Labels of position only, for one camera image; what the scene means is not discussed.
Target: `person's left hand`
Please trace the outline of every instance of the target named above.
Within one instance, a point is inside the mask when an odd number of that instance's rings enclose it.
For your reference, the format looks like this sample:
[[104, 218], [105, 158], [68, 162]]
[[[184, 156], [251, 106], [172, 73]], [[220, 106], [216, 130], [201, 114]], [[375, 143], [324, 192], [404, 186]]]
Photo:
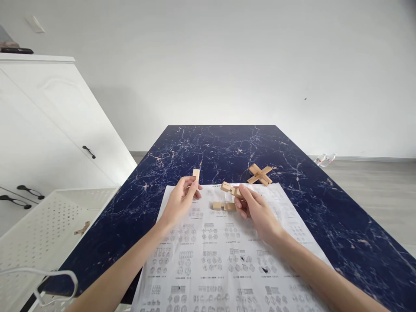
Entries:
[[169, 227], [175, 226], [182, 220], [191, 207], [193, 198], [201, 198], [198, 189], [202, 190], [202, 186], [195, 179], [194, 176], [181, 177], [170, 194], [166, 208], [160, 218]]

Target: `baseboard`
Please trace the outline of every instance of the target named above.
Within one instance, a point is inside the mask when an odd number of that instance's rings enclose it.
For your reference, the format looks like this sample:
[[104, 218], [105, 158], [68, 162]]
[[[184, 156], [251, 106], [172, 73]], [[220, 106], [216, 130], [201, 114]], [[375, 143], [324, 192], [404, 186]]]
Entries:
[[143, 151], [129, 151], [131, 156], [133, 157], [144, 157], [147, 152], [143, 152]]
[[[308, 155], [311, 159], [315, 159], [318, 155]], [[373, 161], [386, 163], [416, 163], [416, 158], [399, 158], [399, 157], [359, 157], [359, 156], [337, 156], [337, 160], [346, 161]]]

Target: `hand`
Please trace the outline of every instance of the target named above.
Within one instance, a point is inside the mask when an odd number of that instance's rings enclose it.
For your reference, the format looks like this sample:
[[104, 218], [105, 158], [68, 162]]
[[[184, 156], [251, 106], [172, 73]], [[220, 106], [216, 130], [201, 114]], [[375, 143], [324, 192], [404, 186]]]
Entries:
[[243, 219], [252, 217], [254, 228], [260, 238], [270, 244], [276, 234], [283, 231], [282, 226], [274, 217], [264, 198], [255, 191], [246, 188], [243, 184], [238, 187], [245, 201], [234, 197], [235, 208]]
[[174, 227], [191, 207], [192, 199], [201, 198], [198, 189], [202, 189], [202, 186], [195, 181], [194, 176], [181, 177], [170, 194], [160, 220], [169, 228]]

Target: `plastic bottle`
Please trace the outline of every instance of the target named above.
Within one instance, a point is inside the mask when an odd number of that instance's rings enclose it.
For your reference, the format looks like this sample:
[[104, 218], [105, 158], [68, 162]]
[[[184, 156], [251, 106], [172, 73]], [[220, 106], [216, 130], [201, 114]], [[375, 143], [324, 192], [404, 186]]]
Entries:
[[326, 154], [323, 153], [321, 156], [318, 156], [313, 162], [319, 166], [324, 161], [325, 157]]
[[335, 156], [337, 156], [336, 153], [331, 154], [330, 156], [328, 156], [322, 163], [321, 163], [321, 167], [325, 168], [327, 167], [330, 163], [332, 163], [335, 159]]

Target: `white cable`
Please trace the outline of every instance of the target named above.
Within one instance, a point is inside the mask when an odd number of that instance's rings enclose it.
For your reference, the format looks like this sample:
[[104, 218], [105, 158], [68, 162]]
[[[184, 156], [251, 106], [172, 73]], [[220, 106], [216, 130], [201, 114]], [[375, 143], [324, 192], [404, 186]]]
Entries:
[[55, 301], [71, 300], [75, 296], [75, 294], [77, 292], [77, 289], [78, 289], [78, 279], [77, 279], [75, 273], [72, 272], [72, 271], [69, 271], [69, 270], [42, 271], [42, 270], [38, 270], [38, 269], [31, 268], [31, 267], [28, 267], [28, 266], [23, 266], [23, 267], [17, 267], [17, 268], [12, 268], [12, 269], [8, 269], [8, 270], [0, 271], [0, 275], [16, 273], [16, 272], [29, 272], [29, 273], [39, 274], [39, 275], [46, 275], [46, 276], [69, 275], [69, 277], [72, 279], [72, 281], [74, 283], [74, 292], [72, 293], [71, 297], [53, 299], [49, 303], [44, 303], [44, 301], [43, 301], [43, 299], [40, 296], [40, 293], [38, 291], [39, 286], [45, 281], [45, 279], [42, 279], [42, 281], [38, 284], [38, 286], [36, 286], [35, 291], [33, 292], [35, 294], [36, 298], [38, 299], [40, 306], [48, 306], [48, 305], [50, 305], [51, 303], [53, 303]]

